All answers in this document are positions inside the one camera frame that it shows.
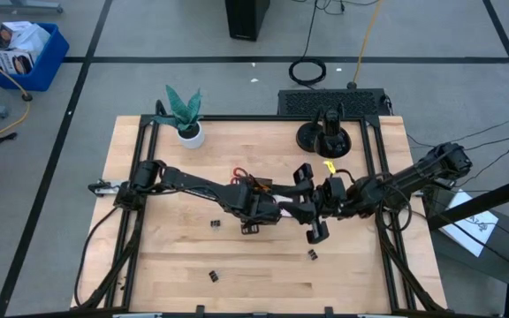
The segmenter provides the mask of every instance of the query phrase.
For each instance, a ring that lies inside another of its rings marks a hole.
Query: yellow tag
[[[327,166],[327,168],[329,169],[329,172],[331,173],[335,173],[336,170],[335,170],[335,166],[333,165],[333,163],[329,160],[326,160],[323,162],[323,164],[325,164]]]

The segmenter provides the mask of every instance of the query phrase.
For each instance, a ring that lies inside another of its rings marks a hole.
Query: gray floor
[[[509,1],[494,0],[509,36]],[[62,16],[0,14],[0,21],[50,21],[83,57],[103,0],[63,1]],[[311,4],[274,0],[258,42],[228,37],[221,0],[114,0],[98,57],[298,56]],[[338,10],[336,4],[331,10]],[[374,6],[347,6],[343,16],[318,12],[309,55],[356,56]],[[386,0],[367,49],[375,57],[506,57],[482,1]],[[86,185],[99,178],[118,115],[151,112],[166,100],[164,85],[182,95],[201,88],[204,114],[274,114],[279,89],[298,88],[289,64],[92,64],[7,314],[65,310],[95,198]],[[342,88],[355,64],[328,64],[318,87]],[[50,90],[34,94],[29,119],[15,141],[0,145],[0,289],[65,114],[80,64],[63,64]],[[311,66],[300,76],[310,76]],[[364,64],[360,87],[383,87],[416,139],[438,143],[509,119],[509,64]],[[0,128],[21,116],[16,91],[0,89],[11,108]],[[509,125],[466,140],[465,146],[509,136]],[[477,172],[509,142],[469,153]],[[419,158],[425,149],[414,149]],[[509,181],[509,155],[469,182],[489,189]],[[509,215],[509,204],[498,209]],[[505,285],[453,261],[438,259],[449,306],[463,313],[503,310]]]

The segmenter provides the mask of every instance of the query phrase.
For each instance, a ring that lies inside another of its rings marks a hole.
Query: white pot
[[[182,146],[188,149],[196,149],[201,146],[203,141],[205,140],[205,134],[203,133],[203,128],[201,128],[201,124],[198,123],[198,126],[200,127],[200,131],[198,134],[196,134],[194,137],[190,139],[186,139],[182,136],[180,136],[179,132],[177,133],[178,139],[180,140],[180,143]]]

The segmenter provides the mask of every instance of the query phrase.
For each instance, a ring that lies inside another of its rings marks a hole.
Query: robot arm
[[[288,211],[300,224],[310,224],[309,244],[317,244],[329,237],[327,223],[322,218],[338,220],[353,216],[369,217],[384,206],[402,209],[411,193],[433,183],[437,178],[457,179],[470,171],[472,163],[463,147],[445,143],[431,149],[418,163],[395,175],[381,174],[359,178],[348,189],[340,177],[330,176],[323,184],[314,186],[311,165],[304,163],[293,173],[295,185],[263,185],[253,176],[239,178],[239,182],[221,185],[199,178],[162,161],[142,162],[133,182],[121,185],[114,205],[137,209],[147,195],[184,192],[214,201],[224,212],[231,213],[243,223],[244,234],[258,232],[258,225],[276,224],[280,210]],[[292,202],[276,203],[273,195],[289,197]]]

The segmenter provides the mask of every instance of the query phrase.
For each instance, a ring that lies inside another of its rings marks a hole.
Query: wooden tabletop
[[[139,117],[118,117],[103,172],[106,180],[129,176]],[[232,168],[240,166],[276,184],[293,185],[292,173],[311,163],[314,182],[329,174],[323,158],[302,151],[294,136],[300,122],[203,121],[205,143],[189,150],[181,147],[171,127],[161,126],[157,159],[198,177],[227,184]],[[382,134],[391,172],[412,164],[401,117],[381,117]],[[353,148],[336,159],[355,178],[367,175],[359,125],[344,122]],[[374,133],[368,129],[376,171],[380,171]],[[346,186],[350,185],[344,178]],[[98,198],[91,227],[111,210],[113,196]],[[421,201],[412,208],[423,213]],[[121,213],[105,222],[87,250],[80,280],[80,297],[87,299],[111,266]],[[406,212],[400,218],[405,220]],[[215,231],[211,220],[221,220]],[[309,245],[308,225],[283,218],[277,225],[261,226],[255,235],[242,235],[239,220],[214,202],[185,194],[149,197],[135,273],[131,311],[193,312],[204,305],[208,313],[389,313],[388,293],[374,218],[328,219],[330,237]],[[409,267],[427,292],[446,306],[427,223],[414,216],[403,232]],[[311,261],[308,250],[318,259]],[[219,281],[212,283],[215,270]],[[401,279],[394,267],[399,305],[406,307]],[[125,274],[118,282],[120,304]]]

